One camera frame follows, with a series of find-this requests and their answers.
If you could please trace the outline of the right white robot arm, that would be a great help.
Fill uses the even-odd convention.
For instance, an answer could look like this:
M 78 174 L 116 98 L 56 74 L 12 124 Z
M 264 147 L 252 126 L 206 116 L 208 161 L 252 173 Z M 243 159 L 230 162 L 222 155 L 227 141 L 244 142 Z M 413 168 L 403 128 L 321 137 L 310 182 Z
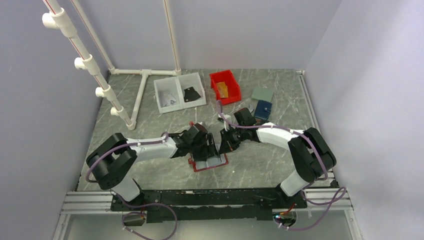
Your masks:
M 271 122 L 259 122 L 247 108 L 234 113 L 237 123 L 224 119 L 226 126 L 220 131 L 219 152 L 235 151 L 243 141 L 271 144 L 290 152 L 294 171 L 276 187 L 276 203 L 287 208 L 295 195 L 316 181 L 326 180 L 328 171 L 337 160 L 323 136 L 314 127 L 306 130 L 290 129 Z

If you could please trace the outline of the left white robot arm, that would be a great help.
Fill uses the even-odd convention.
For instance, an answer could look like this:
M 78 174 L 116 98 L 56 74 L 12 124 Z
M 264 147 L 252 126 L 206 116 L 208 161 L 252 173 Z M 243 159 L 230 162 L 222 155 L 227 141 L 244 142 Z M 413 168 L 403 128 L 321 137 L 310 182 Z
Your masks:
M 219 153 L 212 133 L 200 123 L 179 133 L 163 132 L 158 138 L 132 139 L 118 132 L 111 135 L 86 159 L 86 181 L 97 183 L 124 199 L 131 210 L 144 203 L 144 194 L 128 172 L 135 163 L 153 159 L 189 156 L 194 171 L 202 171 L 227 163 Z

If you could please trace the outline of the red card holder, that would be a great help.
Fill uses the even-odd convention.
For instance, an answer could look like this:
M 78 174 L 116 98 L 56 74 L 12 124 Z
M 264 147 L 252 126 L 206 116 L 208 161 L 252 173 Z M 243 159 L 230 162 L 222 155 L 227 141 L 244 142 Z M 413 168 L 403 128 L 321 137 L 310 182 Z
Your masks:
M 206 161 L 194 161 L 192 157 L 188 159 L 188 164 L 192 166 L 194 172 L 205 171 L 227 165 L 229 163 L 226 154 L 213 156 Z

